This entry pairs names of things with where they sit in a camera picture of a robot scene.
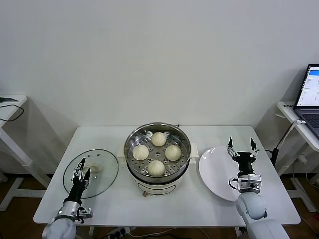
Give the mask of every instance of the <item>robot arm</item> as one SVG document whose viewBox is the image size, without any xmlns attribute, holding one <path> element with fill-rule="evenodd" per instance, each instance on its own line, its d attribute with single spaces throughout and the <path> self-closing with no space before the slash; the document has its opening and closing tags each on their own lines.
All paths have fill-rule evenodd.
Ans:
<svg viewBox="0 0 319 239">
<path fill-rule="evenodd" d="M 268 216 L 265 200 L 259 195 L 261 188 L 261 176 L 256 175 L 252 168 L 259 149 L 253 139 L 250 139 L 253 152 L 237 152 L 233 148 L 230 138 L 227 152 L 239 165 L 237 178 L 229 180 L 229 186 L 238 190 L 241 194 L 235 201 L 236 209 L 242 216 L 250 239 L 289 239 L 282 225 L 273 219 L 266 219 Z"/>
<path fill-rule="evenodd" d="M 42 239 L 74 239 L 76 236 L 75 221 L 83 223 L 83 219 L 93 216 L 91 208 L 81 207 L 82 193 L 89 185 L 90 178 L 90 169 L 83 176 L 84 163 L 85 158 L 74 169 L 73 186 L 69 196 L 64 199 L 63 207 L 60 208 L 57 216 L 44 228 Z"/>
</svg>

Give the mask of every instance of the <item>cable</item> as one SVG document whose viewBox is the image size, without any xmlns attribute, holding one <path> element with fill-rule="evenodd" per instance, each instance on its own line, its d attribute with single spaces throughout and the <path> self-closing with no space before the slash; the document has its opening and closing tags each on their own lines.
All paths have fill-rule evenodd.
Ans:
<svg viewBox="0 0 319 239">
<path fill-rule="evenodd" d="M 162 234 L 162 233 L 167 233 L 168 231 L 171 231 L 171 230 L 174 230 L 174 229 L 177 229 L 177 228 L 171 228 L 171 229 L 168 229 L 164 232 L 160 232 L 160 233 L 151 233 L 151 234 L 147 234 L 147 235 L 141 235 L 141 236 L 134 236 L 131 234 L 131 232 L 128 232 L 128 234 L 134 238 L 142 238 L 142 237 L 147 237 L 147 236 L 151 236 L 151 235 L 156 235 L 156 234 Z"/>
<path fill-rule="evenodd" d="M 307 223 L 308 226 L 309 226 L 309 227 L 314 231 L 314 233 L 317 235 L 317 232 L 314 230 L 314 228 L 313 228 L 312 226 L 310 226 L 310 224 L 309 224 L 302 216 L 299 215 L 299 217 L 300 217 L 302 220 L 304 220 L 304 222 Z"/>
<path fill-rule="evenodd" d="M 295 162 L 293 163 L 293 179 L 294 179 L 294 182 L 297 184 L 297 186 L 307 195 L 307 192 L 301 187 L 301 186 L 299 186 L 299 184 L 295 181 Z M 310 202 L 312 205 L 313 205 L 313 207 L 316 209 L 316 211 L 317 212 L 319 212 L 318 211 L 318 208 L 314 205 L 314 203 L 311 201 L 311 200 L 309 200 L 308 198 L 306 198 L 307 199 L 307 201 L 308 202 Z M 302 216 L 300 216 L 299 215 L 299 217 L 305 222 L 305 223 L 307 223 L 308 224 L 308 226 L 313 230 L 313 232 L 316 234 L 316 236 L 318 236 L 318 234 L 317 234 L 317 232 L 313 229 L 313 227 L 302 217 Z"/>
<path fill-rule="evenodd" d="M 295 123 L 295 121 L 291 123 L 291 125 L 289 126 L 289 128 L 286 130 L 285 134 L 282 136 L 282 138 L 281 138 L 281 139 L 279 140 L 279 142 L 277 143 L 276 148 L 278 148 L 278 146 L 279 146 L 279 144 L 281 143 L 282 140 L 283 140 L 283 141 L 285 140 L 284 138 L 285 138 L 285 136 L 286 136 L 286 133 L 288 133 L 288 131 L 290 130 L 291 126 L 293 126 L 294 123 Z"/>
<path fill-rule="evenodd" d="M 77 217 L 78 221 L 81 221 L 80 224 L 83 224 L 84 220 L 82 217 L 80 217 L 80 210 L 83 210 L 83 208 L 82 207 L 78 208 L 78 211 L 76 212 L 76 217 Z"/>
<path fill-rule="evenodd" d="M 146 238 L 161 238 L 161 237 L 165 237 L 165 236 L 171 236 L 173 238 L 176 238 L 176 239 L 191 239 L 191 238 L 179 238 L 177 236 L 174 236 L 173 234 L 170 234 L 170 233 L 167 233 L 167 234 L 163 234 L 163 235 L 160 235 L 160 236 L 147 236 L 147 237 L 144 237 L 144 239 Z"/>
<path fill-rule="evenodd" d="M 306 194 L 306 195 L 308 195 L 307 194 L 307 192 L 296 182 L 296 180 L 295 180 L 295 162 L 293 163 L 293 180 L 294 180 L 294 182 L 296 183 L 296 185 Z M 310 204 L 312 204 L 313 205 L 313 207 L 315 208 L 315 210 L 317 211 L 317 213 L 319 213 L 319 210 L 318 210 L 318 208 L 314 205 L 314 203 L 311 201 L 311 200 L 309 200 L 308 198 L 306 198 L 307 199 L 307 201 L 308 202 L 310 202 Z"/>
<path fill-rule="evenodd" d="M 237 188 L 235 188 L 233 185 L 231 185 L 230 180 L 228 180 L 228 185 L 229 185 L 232 189 L 237 190 Z"/>
<path fill-rule="evenodd" d="M 22 110 L 21 114 L 19 114 L 17 117 L 15 117 L 14 119 L 9 119 L 9 120 L 6 120 L 6 119 L 1 119 L 2 121 L 6 121 L 6 122 L 11 122 L 11 121 L 15 121 L 16 119 L 18 119 L 24 112 L 24 109 L 21 108 L 20 106 L 17 106 L 17 105 L 13 105 L 13 104 L 10 104 L 10 105 L 6 105 L 6 106 L 0 106 L 0 108 L 4 108 L 4 107 L 9 107 L 9 106 L 15 106 L 15 107 L 18 107 L 19 109 Z"/>
<path fill-rule="evenodd" d="M 307 181 L 310 183 L 310 185 L 313 186 L 313 187 L 315 187 L 315 188 L 318 188 L 318 189 L 319 189 L 319 187 L 315 186 L 314 184 L 312 184 L 312 183 L 309 181 L 307 174 L 308 174 L 308 172 L 306 173 L 306 179 L 307 179 Z"/>
<path fill-rule="evenodd" d="M 273 149 L 273 151 L 270 151 L 268 149 L 266 150 L 266 151 L 271 153 L 270 161 L 273 164 L 273 166 L 275 166 L 275 164 L 276 164 L 276 160 L 277 160 L 278 153 L 279 153 L 279 148 L 283 145 L 283 143 L 284 143 L 285 139 L 287 138 L 288 134 L 294 129 L 294 127 L 296 125 L 299 125 L 301 123 L 306 123 L 306 121 L 297 119 L 294 122 L 292 122 L 291 125 L 289 126 L 289 128 L 286 130 L 286 132 L 282 136 L 282 138 L 277 143 L 277 146 Z"/>
<path fill-rule="evenodd" d="M 206 233 L 202 228 L 198 228 L 198 229 L 200 229 L 200 230 L 205 234 L 205 236 L 206 236 L 208 239 L 210 239 L 210 237 L 207 235 L 207 233 Z"/>
</svg>

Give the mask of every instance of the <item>glass lid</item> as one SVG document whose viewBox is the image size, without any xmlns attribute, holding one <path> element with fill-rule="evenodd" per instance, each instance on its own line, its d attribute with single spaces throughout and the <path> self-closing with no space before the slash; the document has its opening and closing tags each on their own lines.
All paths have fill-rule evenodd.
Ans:
<svg viewBox="0 0 319 239">
<path fill-rule="evenodd" d="M 67 166 L 63 174 L 63 186 L 70 193 L 73 186 L 72 177 L 74 168 L 85 158 L 83 173 L 91 168 L 89 186 L 84 190 L 82 198 L 92 198 L 105 192 L 114 182 L 119 171 L 119 164 L 116 157 L 109 151 L 93 149 L 86 151 Z"/>
</svg>

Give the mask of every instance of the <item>laptop keyboard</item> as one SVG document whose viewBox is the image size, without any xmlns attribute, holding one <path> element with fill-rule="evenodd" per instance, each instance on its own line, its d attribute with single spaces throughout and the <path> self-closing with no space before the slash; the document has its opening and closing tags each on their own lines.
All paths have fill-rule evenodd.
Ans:
<svg viewBox="0 0 319 239">
<path fill-rule="evenodd" d="M 313 128 L 319 128 L 319 114 L 302 115 Z"/>
</svg>

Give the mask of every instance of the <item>table leg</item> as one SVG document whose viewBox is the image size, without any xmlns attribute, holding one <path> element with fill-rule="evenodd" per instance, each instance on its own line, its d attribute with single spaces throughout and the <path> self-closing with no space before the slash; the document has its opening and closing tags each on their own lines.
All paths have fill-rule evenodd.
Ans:
<svg viewBox="0 0 319 239">
<path fill-rule="evenodd" d="M 298 156 L 299 162 L 302 162 L 303 164 L 307 164 L 308 160 L 306 157 L 313 153 L 315 153 L 315 151 L 308 145 L 308 147 L 304 150 L 304 152 L 302 152 Z"/>
<path fill-rule="evenodd" d="M 13 157 L 44 187 L 48 187 L 50 178 L 34 164 L 34 162 L 25 154 L 25 152 L 13 141 L 12 138 L 0 128 L 0 138 L 13 151 Z"/>
<path fill-rule="evenodd" d="M 94 227 L 90 227 L 89 236 L 93 236 L 93 233 L 94 233 Z"/>
<path fill-rule="evenodd" d="M 5 177 L 5 175 L 0 172 L 0 182 L 6 182 L 6 181 L 8 181 L 8 178 Z"/>
<path fill-rule="evenodd" d="M 317 173 L 314 177 L 312 177 L 309 181 L 314 184 L 317 182 L 317 180 L 319 179 L 319 173 Z"/>
<path fill-rule="evenodd" d="M 237 239 L 249 239 L 247 232 L 242 234 L 239 228 L 235 228 L 235 232 L 236 232 L 236 238 Z"/>
<path fill-rule="evenodd" d="M 305 193 L 305 190 L 303 186 L 301 185 L 300 181 L 298 178 L 291 178 L 290 179 L 291 183 L 295 187 L 294 190 L 288 190 L 288 194 L 290 198 L 301 198 L 303 201 L 305 207 L 308 209 L 309 212 L 313 213 L 316 212 L 316 208 L 314 207 L 313 202 L 309 198 L 309 196 Z"/>
<path fill-rule="evenodd" d="M 298 141 L 280 161 L 277 161 L 275 169 L 278 175 L 281 176 L 307 148 L 306 142 L 300 146 Z"/>
<path fill-rule="evenodd" d="M 19 189 L 23 178 L 17 178 L 0 204 L 0 211 L 5 211 L 14 197 L 42 198 L 45 190 Z"/>
</svg>

